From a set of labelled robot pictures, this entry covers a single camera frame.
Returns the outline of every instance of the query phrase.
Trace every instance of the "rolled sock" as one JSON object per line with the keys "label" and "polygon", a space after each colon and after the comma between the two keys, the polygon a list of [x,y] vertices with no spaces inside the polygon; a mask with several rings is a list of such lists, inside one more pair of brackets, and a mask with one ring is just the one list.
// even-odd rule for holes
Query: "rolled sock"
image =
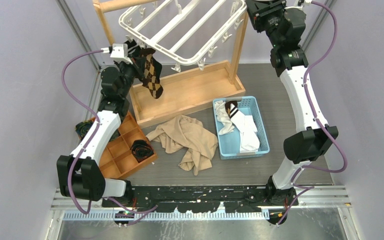
{"label": "rolled sock", "polygon": [[228,133],[232,133],[235,129],[235,126],[233,126],[233,123],[226,112],[225,109],[225,102],[224,101],[216,101],[214,103],[215,105],[215,115],[217,118],[217,121],[223,124],[223,128],[218,131],[218,135],[225,135]]}
{"label": "rolled sock", "polygon": [[260,147],[260,140],[256,135],[253,116],[245,116],[233,104],[230,105],[230,120],[240,132],[240,153],[256,152]]}

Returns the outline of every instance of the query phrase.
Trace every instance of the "wooden base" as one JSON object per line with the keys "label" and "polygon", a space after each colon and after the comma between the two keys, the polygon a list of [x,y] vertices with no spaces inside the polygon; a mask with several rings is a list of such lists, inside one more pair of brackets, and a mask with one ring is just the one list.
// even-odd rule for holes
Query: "wooden base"
{"label": "wooden base", "polygon": [[99,161],[99,169],[104,178],[126,179],[139,169],[155,161],[158,157],[154,152],[154,155],[139,163],[132,155],[130,147],[132,147],[135,140],[145,140],[149,145],[151,143],[145,137],[130,112],[118,128],[118,132],[120,136],[106,145]]}
{"label": "wooden base", "polygon": [[245,88],[237,75],[230,78],[231,65],[222,61],[161,78],[164,92],[154,99],[141,84],[130,96],[137,124],[141,128],[159,124],[177,115],[191,114],[213,106],[217,98],[244,96]]}

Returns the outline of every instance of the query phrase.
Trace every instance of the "gray wood floor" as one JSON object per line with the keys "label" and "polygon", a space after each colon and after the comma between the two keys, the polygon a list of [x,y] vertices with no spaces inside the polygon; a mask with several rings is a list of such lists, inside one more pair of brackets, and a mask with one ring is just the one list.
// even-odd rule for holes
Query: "gray wood floor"
{"label": "gray wood floor", "polygon": [[[163,76],[173,74],[171,66],[164,66]],[[270,153],[263,157],[221,160],[217,149],[212,159],[212,168],[200,171],[194,176],[192,171],[178,167],[186,149],[167,154],[158,142],[152,146],[158,159],[128,178],[133,185],[264,185],[279,168],[284,159],[283,141],[295,134],[295,118],[288,94],[270,64],[241,64],[238,73],[246,89],[246,96],[254,96],[258,101],[264,127],[267,132]],[[216,134],[213,109],[205,109],[188,116],[200,120],[204,128]],[[143,129],[145,134],[155,126]],[[316,166],[327,167],[324,157]],[[331,184],[329,173],[307,169],[299,177],[299,184]]]}

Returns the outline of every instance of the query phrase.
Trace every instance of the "brown garment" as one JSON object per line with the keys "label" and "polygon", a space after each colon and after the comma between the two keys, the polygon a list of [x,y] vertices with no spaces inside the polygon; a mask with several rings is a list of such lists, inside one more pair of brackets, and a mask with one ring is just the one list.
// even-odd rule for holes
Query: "brown garment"
{"label": "brown garment", "polygon": [[195,176],[199,171],[212,167],[211,159],[219,145],[217,136],[205,129],[202,122],[184,115],[158,125],[146,137],[150,141],[160,142],[168,154],[183,147],[189,148],[179,167],[185,171],[193,168]]}

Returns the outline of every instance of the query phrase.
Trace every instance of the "basket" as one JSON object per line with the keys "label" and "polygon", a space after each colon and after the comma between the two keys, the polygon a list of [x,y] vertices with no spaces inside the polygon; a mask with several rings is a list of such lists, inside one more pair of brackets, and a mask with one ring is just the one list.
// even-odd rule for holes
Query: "basket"
{"label": "basket", "polygon": [[[219,135],[223,124],[217,121],[215,103],[218,101],[237,101],[237,108],[245,115],[252,115],[258,132],[256,133],[260,142],[258,151],[240,153],[241,137],[239,130],[235,127],[233,132]],[[215,128],[217,130],[218,147],[220,149],[220,158],[226,159],[244,159],[262,157],[270,152],[269,141],[267,140],[266,130],[264,129],[263,119],[257,104],[257,99],[253,96],[217,98],[212,101],[214,110]]]}

